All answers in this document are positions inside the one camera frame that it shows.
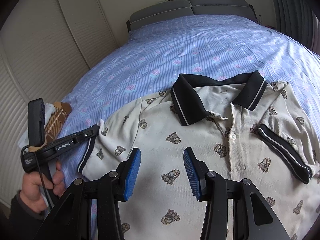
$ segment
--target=blue floral bedspread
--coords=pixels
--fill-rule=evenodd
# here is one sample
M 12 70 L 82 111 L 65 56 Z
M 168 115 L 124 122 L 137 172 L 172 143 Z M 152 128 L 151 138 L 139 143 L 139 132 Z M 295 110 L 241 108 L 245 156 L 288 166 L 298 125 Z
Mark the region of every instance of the blue floral bedspread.
M 268 82 L 291 83 L 303 109 L 320 128 L 320 59 L 293 39 L 231 15 L 181 17 L 131 32 L 129 41 L 82 77 L 63 101 L 72 106 L 60 137 L 106 120 L 144 95 L 170 89 L 180 73 L 223 80 L 258 69 Z M 60 157 L 66 186 L 85 145 Z M 96 205 L 92 214 L 95 216 Z

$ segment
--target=metal screw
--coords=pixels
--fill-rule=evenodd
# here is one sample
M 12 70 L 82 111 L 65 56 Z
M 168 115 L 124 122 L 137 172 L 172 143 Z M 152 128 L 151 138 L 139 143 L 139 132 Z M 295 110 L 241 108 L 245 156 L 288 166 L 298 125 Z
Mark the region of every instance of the metal screw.
M 251 180 L 249 180 L 249 179 L 243 179 L 243 180 L 242 180 L 242 183 L 245 184 L 245 185 L 250 185 L 250 184 L 251 184 Z
M 116 171 L 109 172 L 109 177 L 115 178 L 116 176 L 118 176 L 118 172 L 116 172 Z
M 73 181 L 73 183 L 74 184 L 76 184 L 76 185 L 80 185 L 81 183 L 82 183 L 82 179 L 81 178 L 77 178 L 77 179 L 75 179 L 74 181 Z
M 215 178 L 217 176 L 217 173 L 215 173 L 214 171 L 208 171 L 207 175 L 210 178 Z

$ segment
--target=white polo shirt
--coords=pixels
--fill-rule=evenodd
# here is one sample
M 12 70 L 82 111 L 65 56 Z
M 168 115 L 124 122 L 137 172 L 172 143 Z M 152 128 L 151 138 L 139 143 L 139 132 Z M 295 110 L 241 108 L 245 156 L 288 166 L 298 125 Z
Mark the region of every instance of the white polo shirt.
M 101 120 L 78 170 L 99 179 L 134 147 L 141 150 L 140 170 L 132 197 L 119 203 L 126 240 L 200 238 L 206 203 L 192 195 L 183 164 L 187 147 L 225 179 L 252 180 L 290 237 L 302 239 L 318 215 L 316 132 L 291 85 L 269 85 L 258 71 L 223 81 L 180 74 L 170 91 Z

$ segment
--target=white button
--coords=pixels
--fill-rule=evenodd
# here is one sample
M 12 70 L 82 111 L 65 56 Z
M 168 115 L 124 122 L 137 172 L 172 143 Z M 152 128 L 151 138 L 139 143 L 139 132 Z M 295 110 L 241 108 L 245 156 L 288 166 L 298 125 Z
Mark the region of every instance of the white button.
M 231 138 L 231 140 L 235 140 L 237 137 L 236 137 L 236 135 L 232 132 L 232 133 L 230 133 L 230 138 Z

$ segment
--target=black collar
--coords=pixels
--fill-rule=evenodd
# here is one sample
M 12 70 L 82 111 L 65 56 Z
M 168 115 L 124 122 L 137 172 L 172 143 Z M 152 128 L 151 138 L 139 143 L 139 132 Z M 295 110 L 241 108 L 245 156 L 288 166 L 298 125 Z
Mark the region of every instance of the black collar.
M 268 84 L 258 70 L 252 73 L 239 74 L 223 81 L 200 75 L 180 74 L 171 88 L 171 97 L 181 125 L 191 125 L 210 115 L 204 109 L 203 103 L 194 88 L 244 83 L 242 91 L 232 103 L 253 111 Z

